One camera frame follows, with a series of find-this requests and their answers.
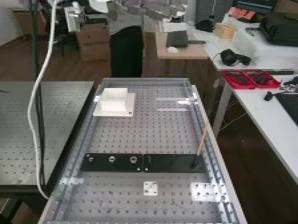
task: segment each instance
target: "black bracket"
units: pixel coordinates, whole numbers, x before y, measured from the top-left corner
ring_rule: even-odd
[[[83,172],[143,172],[143,154],[87,153]]]
[[[203,156],[195,154],[147,154],[144,155],[147,173],[205,173]]]

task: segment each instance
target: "white desk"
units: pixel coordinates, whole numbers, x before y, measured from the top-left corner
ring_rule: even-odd
[[[274,76],[274,78],[280,81],[288,81],[293,79],[293,77],[296,76]],[[298,126],[292,120],[277,98],[274,97],[269,102],[264,100],[268,91],[268,89],[234,90],[230,88],[229,84],[225,83],[223,98],[213,124],[213,132],[217,136],[230,95],[234,93],[244,109],[248,112],[248,115],[250,116],[268,143],[272,146],[272,149],[274,150],[298,184]]]
[[[221,53],[226,49],[232,49],[236,53],[246,55],[246,52],[241,52],[241,50],[234,46],[233,41],[221,40],[215,33],[208,33],[204,31],[197,30],[195,27],[189,27],[189,32],[193,33],[199,40],[207,41],[205,50],[207,53],[213,60],[213,64],[219,71],[225,69],[262,69],[262,70],[273,70],[273,71],[289,71],[297,70],[297,62],[298,62],[298,54],[293,53],[298,51],[298,47],[284,47],[284,46],[274,46],[270,45],[264,38],[260,37],[260,34],[252,37],[245,28],[252,27],[257,28],[260,26],[258,23],[256,24],[246,24],[236,19],[225,16],[223,23],[233,24],[237,26],[237,29],[244,31],[245,39],[248,40],[249,44],[253,44],[254,48],[258,49],[257,56],[253,57],[252,63],[249,66],[238,64],[234,67],[226,66],[221,61],[221,56],[219,55],[215,59],[215,56]]]

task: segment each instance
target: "wall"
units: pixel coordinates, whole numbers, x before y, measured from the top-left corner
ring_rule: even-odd
[[[0,46],[20,36],[22,31],[11,9],[0,8]]]

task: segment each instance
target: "white block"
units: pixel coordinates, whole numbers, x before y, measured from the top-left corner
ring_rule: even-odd
[[[127,111],[127,88],[105,88],[100,98],[101,111]]]

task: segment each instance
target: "computer monitor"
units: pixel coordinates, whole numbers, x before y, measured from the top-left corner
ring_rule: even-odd
[[[266,14],[274,10],[277,0],[234,0],[233,6]]]

